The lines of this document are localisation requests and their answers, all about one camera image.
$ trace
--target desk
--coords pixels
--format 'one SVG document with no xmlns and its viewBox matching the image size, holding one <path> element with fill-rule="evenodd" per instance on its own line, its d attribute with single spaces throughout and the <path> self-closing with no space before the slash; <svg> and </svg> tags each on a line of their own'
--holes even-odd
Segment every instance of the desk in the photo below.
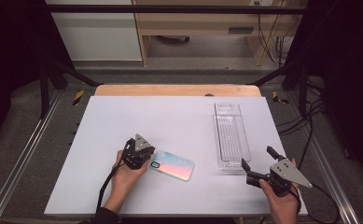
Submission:
<svg viewBox="0 0 363 224">
<path fill-rule="evenodd" d="M 193 90 L 194 95 L 207 92 L 219 95 L 221 89 L 232 88 L 244 90 L 244 96 L 188 96 L 188 89 Z M 153 97 L 154 91 L 158 95 L 173 96 Z M 111 92 L 121 96 L 107 97 Z M 258 88 L 232 85 L 102 86 L 90 99 L 45 214 L 92 216 L 108 167 L 113 164 L 118 149 L 123 148 L 135 132 L 142 134 L 156 149 L 194 161 L 195 169 L 189 182 L 148 169 L 123 205 L 120 212 L 124 217 L 269 214 L 264 194 L 245 184 L 245 174 L 230 175 L 218 170 L 213 123 L 217 101 L 240 104 L 252 157 L 249 163 L 255 171 L 268 173 L 274 160 L 266 153 L 266 146 L 274 147 L 283 155 L 285 152 L 266 99 L 259 97 Z M 105 192 L 104 201 L 108 195 L 109 190 Z M 300 213 L 307 214 L 304 203 Z"/>
</svg>

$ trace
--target aluminum rail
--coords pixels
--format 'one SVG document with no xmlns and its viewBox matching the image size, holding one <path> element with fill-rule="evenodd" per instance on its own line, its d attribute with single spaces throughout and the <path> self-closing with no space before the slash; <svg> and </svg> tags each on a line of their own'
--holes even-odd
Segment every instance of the aluminum rail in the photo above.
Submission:
<svg viewBox="0 0 363 224">
<path fill-rule="evenodd" d="M 22 5 L 25 9 L 67 13 L 199 13 L 199 14 L 283 14 L 305 15 L 325 12 L 307 7 L 233 7 L 233 6 L 165 6 L 165 5 Z"/>
<path fill-rule="evenodd" d="M 298 103 L 297 103 L 297 96 L 296 93 L 287 93 L 288 99 L 290 103 L 294 107 L 294 110 L 297 114 L 299 114 L 298 110 Z M 304 133 L 306 138 L 309 136 L 311 127 L 309 124 L 303 127 Z M 321 147 L 315 138 L 314 134 L 312 133 L 311 143 L 310 143 L 311 151 L 314 155 L 314 160 L 317 163 L 318 168 L 320 169 L 321 175 L 324 178 L 324 181 L 327 184 L 329 193 L 332 195 L 332 198 L 338 205 L 341 217 L 345 224 L 358 224 L 358 218 L 356 216 L 356 212 L 354 211 L 352 205 L 350 204 L 349 200 L 347 199 L 346 194 L 343 191 L 342 185 L 336 177 L 335 172 L 333 171 L 332 167 L 330 166 L 326 156 L 321 150 Z"/>
<path fill-rule="evenodd" d="M 37 125 L 35 126 L 35 130 L 32 133 L 30 139 L 28 140 L 26 146 L 24 147 L 23 152 L 21 153 L 18 161 L 16 162 L 15 166 L 13 167 L 10 175 L 7 178 L 6 183 L 0 190 L 0 217 L 3 214 L 7 203 L 12 196 L 13 191 L 15 190 L 16 186 L 18 185 L 23 172 L 29 163 L 33 153 L 35 152 L 36 146 L 41 139 L 42 134 L 46 130 L 48 123 L 59 103 L 59 100 L 63 94 L 63 91 L 55 91 L 54 95 L 50 102 L 50 108 L 47 115 L 40 119 Z"/>
</svg>

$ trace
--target smartphone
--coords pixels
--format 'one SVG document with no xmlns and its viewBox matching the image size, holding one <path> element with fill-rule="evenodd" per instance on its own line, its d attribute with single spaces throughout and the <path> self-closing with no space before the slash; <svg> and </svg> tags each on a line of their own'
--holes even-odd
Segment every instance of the smartphone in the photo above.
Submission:
<svg viewBox="0 0 363 224">
<path fill-rule="evenodd" d="M 152 156 L 149 168 L 153 171 L 188 181 L 192 174 L 195 163 L 175 154 L 157 150 Z"/>
</svg>

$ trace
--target hand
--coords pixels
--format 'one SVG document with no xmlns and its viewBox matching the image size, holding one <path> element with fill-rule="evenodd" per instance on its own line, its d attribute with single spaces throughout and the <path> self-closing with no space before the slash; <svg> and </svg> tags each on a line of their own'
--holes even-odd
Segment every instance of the hand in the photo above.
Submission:
<svg viewBox="0 0 363 224">
<path fill-rule="evenodd" d="M 123 150 L 118 151 L 117 160 L 112 168 L 114 168 L 118 164 L 122 156 L 122 151 Z M 132 191 L 138 178 L 140 178 L 140 176 L 146 172 L 148 162 L 149 160 L 146 161 L 143 166 L 138 170 L 132 170 L 127 165 L 121 165 L 118 168 L 117 172 L 114 174 L 111 180 L 111 194 L 105 203 L 106 209 L 109 209 L 115 213 L 119 213 L 123 202 Z"/>
<path fill-rule="evenodd" d="M 295 159 L 292 159 L 292 164 L 296 166 Z M 273 192 L 272 187 L 263 179 L 259 180 L 260 187 L 268 198 L 271 208 L 271 215 L 276 224 L 293 224 L 297 223 L 298 200 L 290 193 L 284 197 L 277 197 Z M 296 189 L 298 185 L 292 184 L 291 191 L 298 194 Z"/>
</svg>

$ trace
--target black curtain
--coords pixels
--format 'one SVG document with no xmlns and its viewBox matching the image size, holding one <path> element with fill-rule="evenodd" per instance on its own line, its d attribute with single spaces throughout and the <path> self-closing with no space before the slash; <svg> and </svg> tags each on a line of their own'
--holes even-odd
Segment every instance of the black curtain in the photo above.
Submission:
<svg viewBox="0 0 363 224">
<path fill-rule="evenodd" d="M 290 58 L 309 36 L 308 25 L 301 30 Z M 339 0 L 304 57 L 309 75 L 325 81 L 324 100 L 345 147 L 363 165 L 363 2 Z"/>
<path fill-rule="evenodd" d="M 74 68 L 50 13 L 25 10 L 16 0 L 0 0 L 0 126 L 10 108 L 10 94 L 38 80 L 39 65 L 52 59 Z M 60 77 L 61 71 L 49 70 Z"/>
</svg>

